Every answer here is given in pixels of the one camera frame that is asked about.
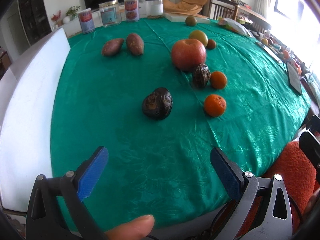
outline red fabric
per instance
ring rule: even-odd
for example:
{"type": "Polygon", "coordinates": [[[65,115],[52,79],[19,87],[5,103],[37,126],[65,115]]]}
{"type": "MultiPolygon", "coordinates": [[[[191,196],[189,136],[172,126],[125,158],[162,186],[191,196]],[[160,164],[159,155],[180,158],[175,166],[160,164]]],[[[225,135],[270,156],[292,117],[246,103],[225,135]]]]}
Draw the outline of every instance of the red fabric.
{"type": "MultiPolygon", "coordinates": [[[[316,170],[299,148],[297,141],[286,145],[280,157],[263,175],[272,178],[280,174],[284,180],[288,194],[295,200],[300,211],[303,213],[313,192],[319,188],[316,183],[316,170]]],[[[258,210],[260,199],[257,198],[245,220],[238,236],[245,234],[249,229],[258,210]]],[[[293,231],[295,232],[300,223],[296,209],[291,205],[293,231]]]]}

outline black bookshelf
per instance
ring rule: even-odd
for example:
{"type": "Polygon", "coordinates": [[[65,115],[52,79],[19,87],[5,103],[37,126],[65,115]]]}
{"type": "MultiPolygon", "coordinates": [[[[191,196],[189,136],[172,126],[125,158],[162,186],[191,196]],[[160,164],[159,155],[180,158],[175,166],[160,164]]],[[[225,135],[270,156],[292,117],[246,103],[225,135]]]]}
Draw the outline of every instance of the black bookshelf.
{"type": "Polygon", "coordinates": [[[19,0],[19,9],[30,45],[51,32],[43,0],[19,0]]]}

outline fingernail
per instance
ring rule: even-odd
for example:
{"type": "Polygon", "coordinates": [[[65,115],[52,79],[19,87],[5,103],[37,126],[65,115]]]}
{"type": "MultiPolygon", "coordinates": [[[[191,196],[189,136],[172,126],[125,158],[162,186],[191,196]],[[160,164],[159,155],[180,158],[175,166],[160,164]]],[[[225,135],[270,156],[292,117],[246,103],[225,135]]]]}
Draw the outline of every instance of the fingernail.
{"type": "Polygon", "coordinates": [[[153,217],[153,215],[141,216],[141,217],[138,217],[138,218],[134,219],[133,221],[147,220],[147,219],[149,219],[150,217],[153,217]]]}

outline gold lid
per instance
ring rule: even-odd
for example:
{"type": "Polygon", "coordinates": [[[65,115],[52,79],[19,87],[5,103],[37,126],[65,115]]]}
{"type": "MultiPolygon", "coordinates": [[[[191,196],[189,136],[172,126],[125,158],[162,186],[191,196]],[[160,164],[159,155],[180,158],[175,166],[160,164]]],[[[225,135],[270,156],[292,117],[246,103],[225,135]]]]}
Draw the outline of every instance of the gold lid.
{"type": "Polygon", "coordinates": [[[117,4],[117,3],[119,3],[118,0],[113,0],[113,1],[110,1],[110,2],[100,3],[100,4],[99,4],[99,8],[105,7],[105,6],[110,6],[110,5],[115,5],[115,4],[117,4]]]}

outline red and white can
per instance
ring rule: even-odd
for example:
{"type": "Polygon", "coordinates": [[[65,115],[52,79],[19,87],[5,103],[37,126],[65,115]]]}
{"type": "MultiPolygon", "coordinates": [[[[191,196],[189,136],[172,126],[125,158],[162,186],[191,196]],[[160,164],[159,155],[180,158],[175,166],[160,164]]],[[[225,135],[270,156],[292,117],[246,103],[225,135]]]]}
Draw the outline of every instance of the red and white can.
{"type": "Polygon", "coordinates": [[[139,20],[139,0],[124,0],[124,9],[127,22],[139,20]]]}
{"type": "Polygon", "coordinates": [[[96,29],[94,27],[91,8],[78,12],[78,18],[83,34],[93,32],[96,29]]]}

